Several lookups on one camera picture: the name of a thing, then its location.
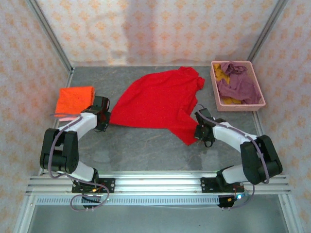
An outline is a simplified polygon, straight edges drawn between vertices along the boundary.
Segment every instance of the floral wallpaper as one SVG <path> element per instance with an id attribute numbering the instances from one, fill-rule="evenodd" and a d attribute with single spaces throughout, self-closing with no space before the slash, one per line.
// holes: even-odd
<path id="1" fill-rule="evenodd" d="M 267 105 L 259 114 L 290 175 L 311 232 L 311 4 L 289 0 L 254 62 Z"/>
<path id="2" fill-rule="evenodd" d="M 0 232 L 10 233 L 68 73 L 25 0 L 1 0 L 0 25 Z"/>
<path id="3" fill-rule="evenodd" d="M 38 0 L 74 66 L 246 60 L 277 0 Z"/>

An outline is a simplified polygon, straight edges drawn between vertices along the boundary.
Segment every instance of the yellow cloth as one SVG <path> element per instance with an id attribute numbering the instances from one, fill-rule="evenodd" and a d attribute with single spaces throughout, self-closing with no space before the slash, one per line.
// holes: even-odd
<path id="1" fill-rule="evenodd" d="M 220 81 L 221 79 L 224 79 L 227 84 L 230 84 L 230 77 L 229 75 L 226 75 L 222 69 L 220 64 L 216 63 L 213 64 L 214 67 L 214 71 L 215 71 L 215 77 L 217 81 Z M 241 100 L 237 100 L 231 97 L 227 97 L 227 98 L 222 98 L 224 104 L 241 104 Z"/>

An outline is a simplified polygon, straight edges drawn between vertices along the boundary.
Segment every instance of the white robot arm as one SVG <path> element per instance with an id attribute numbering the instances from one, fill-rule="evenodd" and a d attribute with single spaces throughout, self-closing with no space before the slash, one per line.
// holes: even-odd
<path id="1" fill-rule="evenodd" d="M 52 155 L 52 171 L 70 174 L 71 177 L 82 181 L 97 183 L 99 179 L 97 170 L 79 161 L 78 140 L 89 130 L 106 130 L 110 117 L 108 103 L 107 98 L 96 97 L 94 105 L 85 109 L 68 125 L 58 129 L 47 129 L 44 135 L 40 166 L 48 169 L 55 136 L 70 125 L 57 139 Z M 218 139 L 241 153 L 241 165 L 226 167 L 217 172 L 215 179 L 221 192 L 232 192 L 234 183 L 249 181 L 252 184 L 258 184 L 282 172 L 282 165 L 268 136 L 244 133 L 222 119 L 214 119 L 206 108 L 199 110 L 195 115 L 199 123 L 195 138 L 204 141 L 206 147 L 212 146 Z"/>

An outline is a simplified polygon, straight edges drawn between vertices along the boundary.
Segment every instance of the gray table surface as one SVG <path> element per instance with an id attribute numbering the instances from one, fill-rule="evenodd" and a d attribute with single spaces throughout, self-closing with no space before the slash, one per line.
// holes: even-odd
<path id="1" fill-rule="evenodd" d="M 179 67 L 77 67 L 70 86 L 89 86 L 96 95 L 110 99 L 110 109 L 130 84 L 149 73 Z M 256 134 L 251 112 L 218 112 L 210 80 L 210 67 L 194 67 L 205 78 L 204 89 L 197 93 L 199 103 L 215 118 L 223 118 L 231 125 Z M 186 146 L 166 129 L 138 129 L 109 125 L 106 132 L 89 131 L 79 141 L 80 160 L 107 171 L 203 170 L 217 171 L 241 163 L 237 151 L 222 141 L 206 148 L 200 141 Z"/>

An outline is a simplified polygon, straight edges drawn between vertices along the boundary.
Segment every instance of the white label strip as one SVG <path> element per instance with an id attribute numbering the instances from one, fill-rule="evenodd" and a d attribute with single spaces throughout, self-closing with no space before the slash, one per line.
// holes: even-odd
<path id="1" fill-rule="evenodd" d="M 36 205 L 69 205 L 72 197 L 38 196 Z M 88 199 L 101 201 L 101 197 Z M 96 205 L 90 201 L 77 197 L 73 200 L 74 205 Z M 110 197 L 105 205 L 217 205 L 218 196 L 114 196 Z"/>

